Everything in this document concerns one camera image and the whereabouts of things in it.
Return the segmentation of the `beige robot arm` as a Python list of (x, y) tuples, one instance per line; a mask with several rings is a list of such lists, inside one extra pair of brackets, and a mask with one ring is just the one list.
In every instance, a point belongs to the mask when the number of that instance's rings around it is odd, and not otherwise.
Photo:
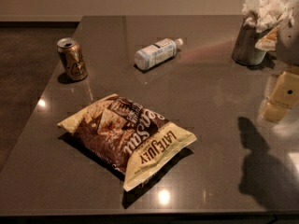
[(279, 123), (299, 103), (299, 22), (283, 21), (258, 40), (256, 48), (274, 51), (285, 69), (272, 74), (265, 85), (259, 119)]

